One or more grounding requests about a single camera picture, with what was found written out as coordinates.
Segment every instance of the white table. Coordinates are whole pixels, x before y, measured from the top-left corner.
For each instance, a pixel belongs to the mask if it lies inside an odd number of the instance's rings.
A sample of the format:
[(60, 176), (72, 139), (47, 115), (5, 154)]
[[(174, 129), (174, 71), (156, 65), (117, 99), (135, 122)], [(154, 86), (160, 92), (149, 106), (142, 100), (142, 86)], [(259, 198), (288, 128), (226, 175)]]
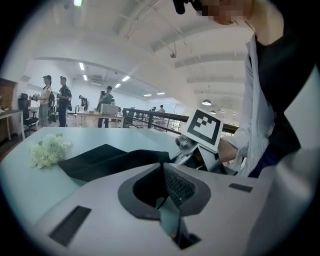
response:
[(30, 168), (30, 143), (38, 143), (46, 134), (63, 134), (74, 144), (78, 156), (103, 144), (120, 150), (165, 151), (173, 158), (179, 151), (175, 138), (154, 129), (98, 129), (78, 127), (43, 127), (17, 145), (0, 162), (0, 182), (16, 216), (35, 224), (52, 206), (75, 192), (79, 183), (58, 166)]
[(77, 113), (78, 117), (81, 118), (88, 118), (88, 119), (99, 119), (99, 118), (103, 118), (103, 119), (115, 119), (115, 120), (120, 120), (121, 121), (121, 126), (120, 128), (123, 127), (124, 124), (124, 117), (120, 114), (118, 115), (110, 115), (110, 114), (101, 114), (100, 112), (94, 112), (94, 113), (89, 113), (89, 111), (79, 111)]
[(11, 141), (11, 134), (10, 134), (10, 126), (9, 126), (9, 117), (13, 117), (15, 115), (20, 115), (20, 128), (22, 139), (25, 140), (25, 129), (24, 129), (24, 112), (22, 110), (7, 110), (0, 114), (0, 119), (6, 118), (6, 128), (8, 131), (8, 139)]

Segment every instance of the black mesh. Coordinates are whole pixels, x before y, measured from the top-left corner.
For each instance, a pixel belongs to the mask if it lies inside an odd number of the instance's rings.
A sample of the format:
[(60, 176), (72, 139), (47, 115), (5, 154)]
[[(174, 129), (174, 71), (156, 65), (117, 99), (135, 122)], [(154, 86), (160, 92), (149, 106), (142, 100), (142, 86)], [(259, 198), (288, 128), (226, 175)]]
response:
[(163, 173), (166, 191), (177, 207), (195, 194), (196, 187), (190, 181), (166, 168)]

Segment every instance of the white flower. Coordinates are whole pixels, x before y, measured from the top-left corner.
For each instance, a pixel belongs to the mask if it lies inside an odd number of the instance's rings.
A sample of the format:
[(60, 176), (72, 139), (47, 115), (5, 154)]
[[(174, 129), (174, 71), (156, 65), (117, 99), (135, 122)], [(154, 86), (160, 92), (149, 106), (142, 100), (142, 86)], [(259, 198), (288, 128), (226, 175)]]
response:
[(62, 134), (48, 134), (38, 144), (31, 146), (31, 166), (50, 167), (65, 160), (72, 147), (72, 142), (64, 141)]

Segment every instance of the black slot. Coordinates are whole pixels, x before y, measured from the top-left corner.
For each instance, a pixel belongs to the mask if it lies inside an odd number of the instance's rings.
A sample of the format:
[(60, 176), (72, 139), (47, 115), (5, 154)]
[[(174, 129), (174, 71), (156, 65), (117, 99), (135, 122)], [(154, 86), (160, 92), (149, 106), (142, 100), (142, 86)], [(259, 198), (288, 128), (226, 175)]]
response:
[(229, 188), (232, 188), (232, 189), (235, 189), (235, 190), (241, 190), (241, 191), (248, 192), (248, 193), (250, 193), (251, 190), (253, 189), (252, 186), (241, 185), (241, 184), (238, 184), (238, 183), (231, 183), (229, 185)]
[(77, 206), (49, 234), (49, 237), (65, 247), (68, 246), (90, 212), (89, 208)]

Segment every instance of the black cloth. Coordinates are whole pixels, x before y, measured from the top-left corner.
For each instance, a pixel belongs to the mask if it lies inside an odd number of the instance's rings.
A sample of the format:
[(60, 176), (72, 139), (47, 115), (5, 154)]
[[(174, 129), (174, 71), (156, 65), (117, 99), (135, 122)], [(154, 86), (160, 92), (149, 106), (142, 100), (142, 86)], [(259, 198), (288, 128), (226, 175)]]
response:
[(283, 36), (272, 44), (264, 46), (256, 39), (260, 86), (276, 116), (268, 147), (278, 160), (301, 147), (284, 111), (304, 86), (315, 65), (311, 60), (314, 52), (309, 42), (310, 38), (306, 40), (286, 22)]
[(135, 150), (125, 152), (108, 144), (58, 163), (71, 178), (90, 182), (108, 175), (154, 163), (170, 163), (168, 152)]
[(104, 121), (104, 128), (109, 128), (109, 119), (108, 118), (99, 118), (98, 119), (98, 128), (102, 128), (103, 121)]
[[(62, 86), (60, 88), (61, 96), (71, 97), (71, 91), (68, 86)], [(59, 98), (59, 110), (66, 111), (68, 106), (68, 99)]]
[(66, 110), (59, 109), (59, 127), (66, 127)]

